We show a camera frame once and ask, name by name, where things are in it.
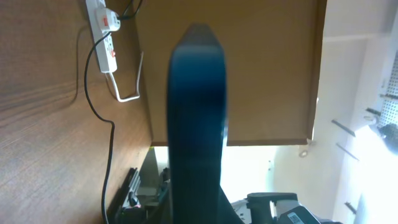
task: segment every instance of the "wooden cabinet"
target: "wooden cabinet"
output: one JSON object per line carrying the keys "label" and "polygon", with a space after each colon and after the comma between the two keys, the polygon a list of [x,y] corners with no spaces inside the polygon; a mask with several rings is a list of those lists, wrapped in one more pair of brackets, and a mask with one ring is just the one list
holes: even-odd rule
{"label": "wooden cabinet", "polygon": [[137,27],[153,145],[167,143],[169,58],[193,22],[209,24],[225,51],[228,144],[306,144],[315,118],[325,10],[326,0],[147,1]]}

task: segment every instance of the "pegboard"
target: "pegboard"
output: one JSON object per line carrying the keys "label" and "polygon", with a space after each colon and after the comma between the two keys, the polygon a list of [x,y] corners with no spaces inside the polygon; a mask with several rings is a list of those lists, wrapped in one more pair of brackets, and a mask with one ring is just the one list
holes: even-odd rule
{"label": "pegboard", "polygon": [[[398,96],[398,52],[396,53],[386,94]],[[378,128],[387,124],[398,124],[398,101],[396,100],[384,99]]]}

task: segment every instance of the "white wall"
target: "white wall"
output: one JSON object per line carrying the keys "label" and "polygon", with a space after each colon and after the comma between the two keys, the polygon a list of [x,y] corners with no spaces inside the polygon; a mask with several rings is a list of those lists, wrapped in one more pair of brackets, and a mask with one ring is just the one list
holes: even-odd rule
{"label": "white wall", "polygon": [[325,218],[333,216],[344,156],[335,144],[344,145],[347,137],[331,120],[349,125],[365,49],[365,40],[323,44],[315,145],[305,158],[298,156],[297,146],[282,147],[275,156],[274,190],[297,193],[300,202]]}
{"label": "white wall", "polygon": [[324,36],[366,37],[389,34],[396,0],[329,0]]}
{"label": "white wall", "polygon": [[[345,208],[343,204],[345,202],[351,202],[354,207],[357,207],[360,195],[364,191],[364,180],[361,179],[361,175],[365,172],[366,175],[368,175],[367,179],[369,179],[370,174],[374,172],[369,172],[369,170],[364,169],[364,167],[372,167],[372,170],[377,170],[379,167],[379,165],[375,164],[375,157],[368,164],[364,158],[361,157],[364,153],[368,152],[370,154],[375,148],[368,147],[374,144],[373,142],[369,142],[368,139],[370,137],[361,139],[358,133],[363,133],[366,125],[369,124],[369,122],[364,119],[364,116],[370,115],[365,112],[365,109],[371,107],[379,111],[381,110],[383,101],[378,96],[384,93],[387,88],[392,64],[396,50],[398,49],[397,40],[398,20],[396,18],[390,37],[370,39],[366,46],[366,55],[356,93],[354,113],[350,124],[350,128],[356,131],[357,138],[349,138],[346,144],[346,149],[359,157],[361,162],[358,163],[345,155],[333,214],[335,220],[339,220],[343,223],[353,223],[355,219],[355,216]],[[382,147],[377,147],[378,153],[383,150]]]}

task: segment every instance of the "white power strip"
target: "white power strip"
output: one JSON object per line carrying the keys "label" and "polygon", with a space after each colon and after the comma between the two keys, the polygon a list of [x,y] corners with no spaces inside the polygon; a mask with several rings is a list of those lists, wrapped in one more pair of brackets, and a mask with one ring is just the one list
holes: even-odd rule
{"label": "white power strip", "polygon": [[[93,33],[94,43],[104,37],[107,32],[102,32],[98,20],[96,17],[96,11],[98,9],[104,9],[106,7],[105,0],[86,0],[88,17],[90,19],[91,30]],[[107,26],[108,19],[104,17],[103,22]],[[116,64],[115,52],[113,49],[112,37],[109,35],[96,47],[96,53],[99,63],[99,69],[103,73],[114,72],[118,69]]]}

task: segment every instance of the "white cable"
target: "white cable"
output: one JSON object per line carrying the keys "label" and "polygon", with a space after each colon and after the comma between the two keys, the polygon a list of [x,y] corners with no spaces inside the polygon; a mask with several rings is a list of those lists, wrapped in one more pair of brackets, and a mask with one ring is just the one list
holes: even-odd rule
{"label": "white cable", "polygon": [[118,99],[119,102],[124,103],[127,101],[131,101],[131,100],[136,100],[140,97],[140,93],[139,93],[139,79],[141,77],[141,68],[142,68],[142,59],[144,58],[144,53],[141,52],[141,60],[139,62],[139,67],[138,67],[138,74],[137,74],[137,82],[136,82],[136,92],[137,94],[135,96],[131,96],[129,98],[125,98],[125,99],[121,99],[120,95],[119,95],[119,89],[118,89],[118,85],[116,84],[116,81],[113,77],[112,72],[109,72],[109,76],[111,77],[111,81],[113,84],[113,88],[114,88],[114,92],[116,94],[116,99]]}

